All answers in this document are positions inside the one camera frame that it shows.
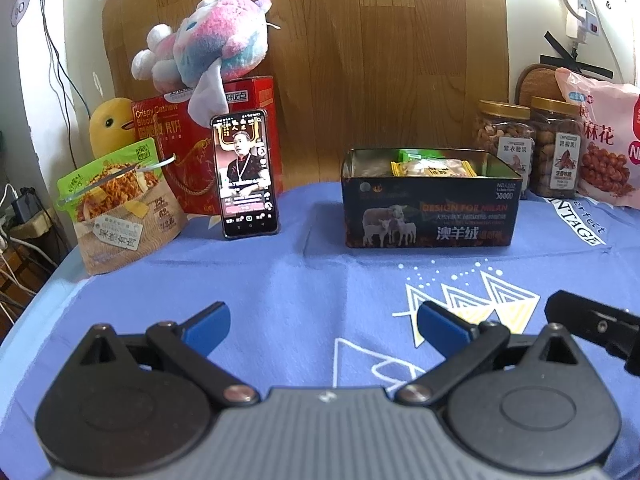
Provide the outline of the round wooden board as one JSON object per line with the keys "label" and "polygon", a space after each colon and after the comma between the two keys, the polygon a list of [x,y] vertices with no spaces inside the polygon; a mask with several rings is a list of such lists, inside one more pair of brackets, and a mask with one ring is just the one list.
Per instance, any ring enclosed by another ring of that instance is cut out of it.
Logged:
{"label": "round wooden board", "polygon": [[514,90],[514,103],[530,107],[534,96],[563,101],[562,92],[555,79],[555,68],[546,64],[526,67],[518,77]]}

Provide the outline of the pecan jar gold lid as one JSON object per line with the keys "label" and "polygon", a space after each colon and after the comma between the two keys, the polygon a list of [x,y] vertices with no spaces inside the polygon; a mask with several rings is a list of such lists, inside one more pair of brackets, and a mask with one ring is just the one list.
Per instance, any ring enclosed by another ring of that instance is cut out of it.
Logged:
{"label": "pecan jar gold lid", "polygon": [[530,188],[545,198],[573,198],[582,148],[579,107],[534,96],[530,101],[530,125],[535,133]]}

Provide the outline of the wooden board backdrop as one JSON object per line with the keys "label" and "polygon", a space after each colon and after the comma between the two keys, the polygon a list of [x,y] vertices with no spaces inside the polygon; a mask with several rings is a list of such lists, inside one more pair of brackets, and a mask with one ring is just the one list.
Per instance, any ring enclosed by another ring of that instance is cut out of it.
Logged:
{"label": "wooden board backdrop", "polygon": [[[142,100],[130,74],[158,23],[201,0],[102,0],[114,88]],[[509,88],[506,0],[271,0],[259,66],[277,87],[287,188],[333,181],[351,148],[468,148],[477,102]]]}

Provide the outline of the yellow peanut snack bag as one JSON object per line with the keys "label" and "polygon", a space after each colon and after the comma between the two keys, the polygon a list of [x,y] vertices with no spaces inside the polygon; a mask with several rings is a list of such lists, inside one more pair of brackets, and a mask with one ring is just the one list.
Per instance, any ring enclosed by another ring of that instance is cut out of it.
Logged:
{"label": "yellow peanut snack bag", "polygon": [[411,159],[391,162],[394,177],[475,178],[476,172],[467,160],[462,159]]}

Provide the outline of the green biscuit packet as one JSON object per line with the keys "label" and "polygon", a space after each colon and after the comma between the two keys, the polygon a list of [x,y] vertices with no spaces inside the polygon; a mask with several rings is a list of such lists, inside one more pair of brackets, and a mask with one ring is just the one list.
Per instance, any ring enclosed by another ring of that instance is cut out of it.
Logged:
{"label": "green biscuit packet", "polygon": [[398,152],[398,162],[411,162],[423,159],[446,159],[448,155],[436,148],[401,148]]}

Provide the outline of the smartphone showing video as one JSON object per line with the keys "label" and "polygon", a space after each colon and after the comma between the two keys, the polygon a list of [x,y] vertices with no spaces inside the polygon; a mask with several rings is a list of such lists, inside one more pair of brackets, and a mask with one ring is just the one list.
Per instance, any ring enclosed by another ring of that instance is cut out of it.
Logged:
{"label": "smartphone showing video", "polygon": [[216,189],[227,238],[279,231],[267,114],[246,110],[212,119]]}

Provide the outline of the cashew jar gold lid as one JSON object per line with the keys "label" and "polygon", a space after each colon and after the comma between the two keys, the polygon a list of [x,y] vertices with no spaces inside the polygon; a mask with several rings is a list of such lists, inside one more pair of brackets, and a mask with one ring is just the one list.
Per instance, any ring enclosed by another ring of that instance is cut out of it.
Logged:
{"label": "cashew jar gold lid", "polygon": [[522,178],[526,193],[532,172],[535,131],[530,108],[510,103],[480,100],[474,122],[475,146],[495,155]]}

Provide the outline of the blue printed tablecloth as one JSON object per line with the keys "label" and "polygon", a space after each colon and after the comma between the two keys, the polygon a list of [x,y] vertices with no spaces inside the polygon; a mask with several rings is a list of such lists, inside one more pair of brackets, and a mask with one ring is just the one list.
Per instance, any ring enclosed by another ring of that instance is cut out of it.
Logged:
{"label": "blue printed tablecloth", "polygon": [[521,202],[512,242],[497,248],[352,249],[341,188],[281,195],[276,235],[226,240],[192,219],[157,252],[90,278],[78,252],[54,271],[1,347],[1,468],[39,479],[49,465],[32,420],[62,364],[96,323],[121,334],[229,307],[215,363],[260,391],[275,386],[382,386],[439,362],[416,328],[431,300],[471,323],[516,334],[544,325],[558,290],[617,309],[639,307],[639,214],[591,198]]}

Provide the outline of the black tin box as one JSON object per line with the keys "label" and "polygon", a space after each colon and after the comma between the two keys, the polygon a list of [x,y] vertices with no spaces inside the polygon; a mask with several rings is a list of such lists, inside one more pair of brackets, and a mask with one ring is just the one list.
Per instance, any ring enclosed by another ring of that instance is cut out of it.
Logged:
{"label": "black tin box", "polygon": [[400,148],[353,148],[341,185],[351,248],[490,247],[511,244],[522,178],[481,150],[436,148],[467,160],[475,178],[394,177]]}

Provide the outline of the pink fried dough bag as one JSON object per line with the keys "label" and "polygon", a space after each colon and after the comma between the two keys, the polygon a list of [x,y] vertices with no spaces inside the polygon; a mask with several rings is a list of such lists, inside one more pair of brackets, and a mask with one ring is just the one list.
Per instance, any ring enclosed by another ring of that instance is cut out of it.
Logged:
{"label": "pink fried dough bag", "polygon": [[640,206],[639,88],[555,71],[566,102],[579,106],[578,192],[599,202]]}

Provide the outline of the yellow duck plush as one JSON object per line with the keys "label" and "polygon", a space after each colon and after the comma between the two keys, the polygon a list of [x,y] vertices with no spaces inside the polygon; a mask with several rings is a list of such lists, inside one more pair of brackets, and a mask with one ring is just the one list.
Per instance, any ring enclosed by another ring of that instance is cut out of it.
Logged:
{"label": "yellow duck plush", "polygon": [[130,99],[114,98],[103,102],[91,115],[89,140],[95,158],[137,141],[133,106]]}

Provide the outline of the green brown snack pouch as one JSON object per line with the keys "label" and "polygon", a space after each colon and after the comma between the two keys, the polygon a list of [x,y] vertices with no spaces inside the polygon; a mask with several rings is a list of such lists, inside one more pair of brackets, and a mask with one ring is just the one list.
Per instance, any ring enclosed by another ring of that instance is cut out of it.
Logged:
{"label": "green brown snack pouch", "polygon": [[70,215],[86,271],[112,272],[176,238],[188,218],[146,138],[58,179],[56,208]]}

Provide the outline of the red gift box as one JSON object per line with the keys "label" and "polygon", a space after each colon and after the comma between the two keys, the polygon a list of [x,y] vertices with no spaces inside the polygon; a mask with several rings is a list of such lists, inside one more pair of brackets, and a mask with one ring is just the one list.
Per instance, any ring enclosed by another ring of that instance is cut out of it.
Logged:
{"label": "red gift box", "polygon": [[[278,139],[276,92],[273,78],[254,76],[224,84],[232,113],[263,110],[269,145],[274,187],[283,191],[282,166]],[[135,102],[132,106],[134,128],[139,139],[154,139],[158,157],[171,155],[175,161],[163,168],[163,174],[179,204],[187,214],[219,212],[216,180],[229,183],[228,166],[236,159],[234,132],[230,128],[210,130],[197,125],[188,113],[192,91],[178,90]]]}

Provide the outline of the pink blue plush toy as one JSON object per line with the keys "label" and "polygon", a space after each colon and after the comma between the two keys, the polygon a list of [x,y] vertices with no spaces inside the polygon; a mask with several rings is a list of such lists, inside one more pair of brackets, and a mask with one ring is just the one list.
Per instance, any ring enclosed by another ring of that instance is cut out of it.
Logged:
{"label": "pink blue plush toy", "polygon": [[160,93],[191,89],[188,113],[206,128],[229,113],[224,83],[245,76],[266,57],[271,7],[271,0],[202,0],[178,29],[150,29],[131,75],[152,81]]}

